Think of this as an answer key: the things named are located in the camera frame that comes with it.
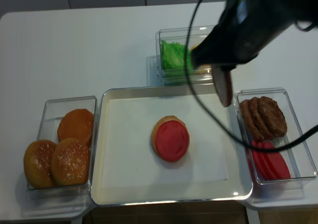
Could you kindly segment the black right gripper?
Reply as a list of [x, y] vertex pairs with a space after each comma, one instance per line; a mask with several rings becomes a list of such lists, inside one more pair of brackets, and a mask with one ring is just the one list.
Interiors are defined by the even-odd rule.
[[298, 21], [318, 25], [318, 0], [227, 0], [218, 24], [191, 52], [194, 66], [236, 66], [253, 60]]

